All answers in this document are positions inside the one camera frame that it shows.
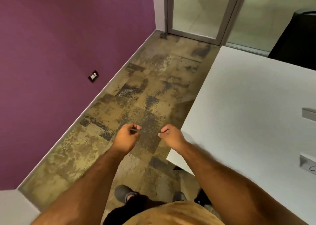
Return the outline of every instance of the door frame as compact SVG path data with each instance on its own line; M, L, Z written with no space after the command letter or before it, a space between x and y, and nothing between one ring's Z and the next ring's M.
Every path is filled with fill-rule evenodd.
M165 0L165 19L166 29L170 34L187 37L190 39L207 42L214 45L224 45L227 43L227 39L239 14L239 11L243 5L244 0L228 0L228 4L223 15L222 22L220 24L216 38L198 35L190 32L173 29L173 0Z

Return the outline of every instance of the desk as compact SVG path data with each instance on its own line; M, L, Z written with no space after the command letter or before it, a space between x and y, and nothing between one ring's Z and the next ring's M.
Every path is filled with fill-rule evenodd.
M221 47L181 128L184 137L258 184L298 217L316 224L316 71ZM167 160L192 173L171 150Z

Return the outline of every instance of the hairy arm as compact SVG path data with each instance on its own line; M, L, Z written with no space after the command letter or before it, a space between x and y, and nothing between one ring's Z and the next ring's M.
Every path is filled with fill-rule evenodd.
M140 136L139 133L131 131L132 128L141 129L139 125L125 124L116 135L111 148L39 215L32 225L99 225L116 170Z
M159 136L187 162L226 225L306 224L251 180L187 142L166 125Z

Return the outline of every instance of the black pants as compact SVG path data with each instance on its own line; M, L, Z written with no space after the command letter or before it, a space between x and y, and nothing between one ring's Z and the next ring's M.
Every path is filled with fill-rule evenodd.
M165 203L152 201L145 195L131 197L123 207L113 209L105 218L103 225L122 225L132 216L163 204Z

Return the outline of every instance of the foot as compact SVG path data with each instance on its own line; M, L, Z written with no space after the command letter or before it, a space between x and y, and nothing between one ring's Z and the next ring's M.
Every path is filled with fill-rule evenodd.
M175 192L174 193L172 202L176 202L176 201L187 201L183 192Z
M126 204L128 199L133 196L139 195L139 193L134 192L130 187L125 185L119 185L114 189L114 196L121 203Z

